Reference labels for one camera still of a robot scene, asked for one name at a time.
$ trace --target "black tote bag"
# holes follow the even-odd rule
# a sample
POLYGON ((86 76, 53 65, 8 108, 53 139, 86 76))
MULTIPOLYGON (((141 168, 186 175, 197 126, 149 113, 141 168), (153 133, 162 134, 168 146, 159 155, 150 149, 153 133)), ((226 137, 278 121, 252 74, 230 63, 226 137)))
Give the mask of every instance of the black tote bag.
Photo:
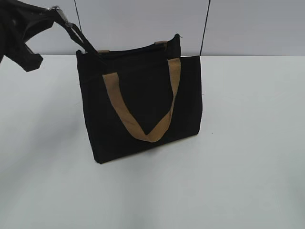
POLYGON ((58 7, 39 13, 77 51, 83 112, 94 159, 120 157, 196 135, 202 116, 200 57, 180 57, 179 35, 128 51, 96 51, 58 7))

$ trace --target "tan handle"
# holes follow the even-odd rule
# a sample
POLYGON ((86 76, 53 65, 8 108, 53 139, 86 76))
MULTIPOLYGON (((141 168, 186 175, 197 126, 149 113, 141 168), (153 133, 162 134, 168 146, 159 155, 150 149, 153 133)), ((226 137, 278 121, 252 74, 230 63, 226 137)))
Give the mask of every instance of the tan handle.
POLYGON ((165 50, 167 49, 167 41, 160 41, 160 42, 155 42, 154 43, 155 45, 164 45, 164 47, 165 47, 165 50))
POLYGON ((168 130, 172 115, 173 107, 175 104, 176 95, 178 92, 180 73, 181 73, 181 63, 180 58, 168 60, 168 67, 170 72, 171 87, 173 91, 173 101, 170 111, 158 122, 158 124, 151 130, 149 134, 145 134, 138 122, 129 112, 126 104, 123 100, 120 85, 119 76, 117 73, 111 73, 103 75, 104 82, 106 85, 107 93, 112 106, 114 107, 116 113, 118 114, 120 120, 123 122, 127 131, 136 139, 146 141, 146 142, 157 142, 159 141, 165 132, 168 130))
POLYGON ((110 52, 110 50, 108 50, 108 49, 105 49, 105 50, 98 50, 97 52, 98 52, 98 53, 108 53, 108 52, 110 52))

